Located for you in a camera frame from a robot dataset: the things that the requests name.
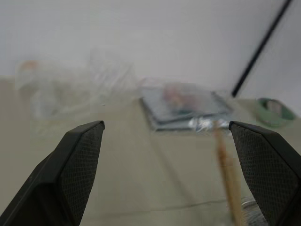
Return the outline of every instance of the black rod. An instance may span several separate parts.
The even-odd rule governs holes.
[[[242,73],[238,83],[236,84],[235,88],[232,91],[232,96],[236,97],[237,93],[239,92],[241,86],[243,85],[244,81],[246,80],[247,76],[249,75],[250,71],[252,70],[253,66],[255,65],[257,59],[259,58],[260,54],[262,53],[264,47],[268,43],[273,34],[274,30],[276,29],[277,25],[279,24],[280,20],[282,19],[283,15],[285,14],[287,8],[290,6],[293,0],[286,0],[279,10],[275,20],[271,24],[270,28],[268,29],[267,33],[263,37],[260,45],[257,47],[256,51],[254,52],[251,60],[249,61],[247,67],[245,68],[244,72]]]

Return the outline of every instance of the white wall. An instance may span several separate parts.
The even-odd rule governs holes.
[[[136,75],[232,90],[283,0],[4,0],[0,75],[48,56],[83,65],[106,47]]]
[[[301,1],[293,1],[240,97],[270,97],[301,115]]]

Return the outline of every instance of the tabletop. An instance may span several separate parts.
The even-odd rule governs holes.
[[[138,100],[81,120],[33,121],[13,82],[0,81],[0,90],[0,212],[65,132],[103,120],[98,168],[81,225],[219,225],[228,215],[212,135],[154,132]],[[253,117],[254,100],[228,101],[236,121],[263,126]],[[300,126],[297,120],[276,130],[298,152]],[[237,164],[241,196],[248,196],[232,136],[225,136],[224,142]]]

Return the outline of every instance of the wooden skewer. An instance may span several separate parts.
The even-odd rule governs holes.
[[[214,121],[214,134],[217,142],[217,158],[233,221],[235,226],[245,225],[243,220],[244,213],[240,205],[240,183],[236,175],[235,164],[233,158],[230,158],[230,155],[226,151],[217,121]]]

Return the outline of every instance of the table surface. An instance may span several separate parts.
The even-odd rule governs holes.
[[[13,83],[0,81],[0,90],[0,212],[65,132],[104,120],[97,173],[81,225],[219,225],[227,216],[210,133],[153,132],[137,100],[122,111],[102,109],[82,120],[31,121]],[[236,121],[264,126],[253,117],[254,100],[228,101]],[[275,131],[300,152],[300,128],[298,119]],[[237,164],[241,196],[248,196],[232,136],[224,141]]]

